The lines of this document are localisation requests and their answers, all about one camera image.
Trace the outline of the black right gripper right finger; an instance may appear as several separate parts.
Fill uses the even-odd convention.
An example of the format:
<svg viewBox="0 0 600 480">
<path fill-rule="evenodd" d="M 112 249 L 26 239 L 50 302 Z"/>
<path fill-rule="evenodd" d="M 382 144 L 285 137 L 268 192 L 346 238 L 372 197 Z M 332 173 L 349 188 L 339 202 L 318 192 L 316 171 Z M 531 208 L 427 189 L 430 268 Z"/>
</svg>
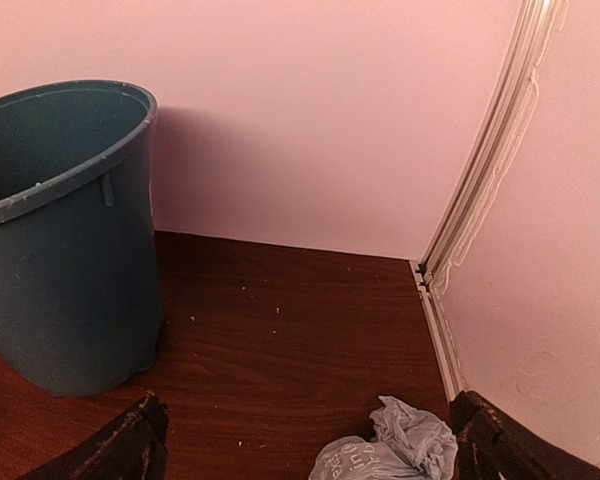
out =
<svg viewBox="0 0 600 480">
<path fill-rule="evenodd" d="M 541 439 L 475 391 L 450 403 L 459 479 L 600 479 L 600 468 Z"/>
</svg>

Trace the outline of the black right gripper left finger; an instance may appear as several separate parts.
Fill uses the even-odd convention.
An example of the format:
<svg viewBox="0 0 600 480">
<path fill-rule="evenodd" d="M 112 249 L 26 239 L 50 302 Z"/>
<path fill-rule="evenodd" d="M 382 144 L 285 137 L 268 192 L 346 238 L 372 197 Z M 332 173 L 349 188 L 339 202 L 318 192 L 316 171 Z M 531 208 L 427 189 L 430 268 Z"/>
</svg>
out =
<svg viewBox="0 0 600 480">
<path fill-rule="evenodd" d="M 167 407 L 148 392 L 85 441 L 24 479 L 163 479 Z"/>
</svg>

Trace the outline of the translucent blue trash bag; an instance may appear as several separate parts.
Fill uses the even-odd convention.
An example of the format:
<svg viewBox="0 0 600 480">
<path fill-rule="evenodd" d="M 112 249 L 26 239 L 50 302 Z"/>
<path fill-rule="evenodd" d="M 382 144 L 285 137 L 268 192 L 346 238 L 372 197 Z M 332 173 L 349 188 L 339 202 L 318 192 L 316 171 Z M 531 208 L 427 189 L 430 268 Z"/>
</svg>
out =
<svg viewBox="0 0 600 480">
<path fill-rule="evenodd" d="M 342 437 L 318 454 L 311 479 L 451 479 L 458 444 L 449 426 L 431 412 L 393 397 L 369 418 L 374 436 Z"/>
</svg>

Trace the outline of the teal plastic trash bin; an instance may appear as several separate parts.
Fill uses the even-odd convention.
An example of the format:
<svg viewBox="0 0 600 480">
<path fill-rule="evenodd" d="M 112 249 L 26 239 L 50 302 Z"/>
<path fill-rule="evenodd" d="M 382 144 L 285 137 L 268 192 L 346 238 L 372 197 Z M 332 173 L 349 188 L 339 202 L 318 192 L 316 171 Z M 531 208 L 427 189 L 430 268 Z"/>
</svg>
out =
<svg viewBox="0 0 600 480">
<path fill-rule="evenodd" d="M 53 396 L 106 392 L 154 364 L 157 110 L 146 89 L 107 80 L 0 98 L 0 357 Z"/>
</svg>

